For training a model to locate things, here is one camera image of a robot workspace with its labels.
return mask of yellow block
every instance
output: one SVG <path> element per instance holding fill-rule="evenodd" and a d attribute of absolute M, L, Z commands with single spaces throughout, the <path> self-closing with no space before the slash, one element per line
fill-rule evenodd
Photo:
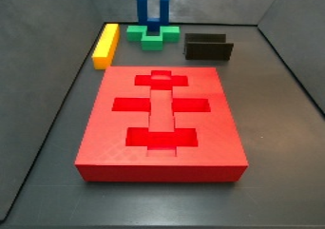
<path fill-rule="evenodd" d="M 107 24 L 91 57 L 95 69 L 105 69 L 111 66 L 117 39 L 117 24 Z"/>

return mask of red plastic block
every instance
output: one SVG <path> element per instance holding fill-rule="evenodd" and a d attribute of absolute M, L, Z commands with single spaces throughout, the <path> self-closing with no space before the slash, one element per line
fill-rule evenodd
<path fill-rule="evenodd" d="M 74 165 L 85 181 L 236 181 L 247 160 L 214 68 L 108 68 Z"/>

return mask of gray wall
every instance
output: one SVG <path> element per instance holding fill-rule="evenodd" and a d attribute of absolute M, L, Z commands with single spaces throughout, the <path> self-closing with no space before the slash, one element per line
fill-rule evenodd
<path fill-rule="evenodd" d="M 105 22 L 136 22 L 136 0 L 92 0 Z M 256 25 L 274 0 L 169 0 L 169 21 Z M 148 0 L 148 15 L 159 16 L 159 0 Z"/>
<path fill-rule="evenodd" d="M 89 0 L 0 0 L 0 219 L 100 28 Z"/>
<path fill-rule="evenodd" d="M 325 0 L 275 0 L 259 29 L 325 112 Z"/>

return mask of blue block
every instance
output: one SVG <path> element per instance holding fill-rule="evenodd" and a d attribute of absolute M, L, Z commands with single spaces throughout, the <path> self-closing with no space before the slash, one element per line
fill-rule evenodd
<path fill-rule="evenodd" d="M 137 0 L 137 24 L 147 25 L 147 0 Z"/>
<path fill-rule="evenodd" d="M 147 19 L 147 30 L 148 31 L 159 31 L 160 30 L 160 19 L 159 18 L 148 18 Z"/>
<path fill-rule="evenodd" d="M 168 0 L 160 0 L 160 25 L 168 25 Z"/>

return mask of plastic piece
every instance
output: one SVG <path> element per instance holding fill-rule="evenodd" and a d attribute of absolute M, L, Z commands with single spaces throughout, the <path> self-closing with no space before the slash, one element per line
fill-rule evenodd
<path fill-rule="evenodd" d="M 234 43 L 226 43 L 224 34 L 185 34 L 184 54 L 187 60 L 228 61 Z"/>
<path fill-rule="evenodd" d="M 127 27 L 127 40 L 131 42 L 140 41 L 141 50 L 163 50 L 163 42 L 175 43 L 180 38 L 179 27 L 160 27 L 160 35 L 147 35 L 145 26 Z"/>
<path fill-rule="evenodd" d="M 91 57 L 95 69 L 105 69 L 112 64 L 117 40 L 119 26 L 107 24 Z"/>
<path fill-rule="evenodd" d="M 139 42 L 141 35 L 145 34 L 145 26 L 128 26 L 127 27 L 127 40 L 129 42 Z"/>
<path fill-rule="evenodd" d="M 160 27 L 160 34 L 164 42 L 177 42 L 180 38 L 179 27 Z"/>
<path fill-rule="evenodd" d="M 85 181 L 236 181 L 247 167 L 211 67 L 111 67 L 74 165 Z"/>
<path fill-rule="evenodd" d="M 163 36 L 148 36 L 143 34 L 140 38 L 140 47 L 141 50 L 163 50 Z"/>
<path fill-rule="evenodd" d="M 148 31 L 159 31 L 160 26 L 168 25 L 168 1 L 160 0 L 160 18 L 148 18 L 147 0 L 137 0 L 137 23 L 147 26 Z"/>

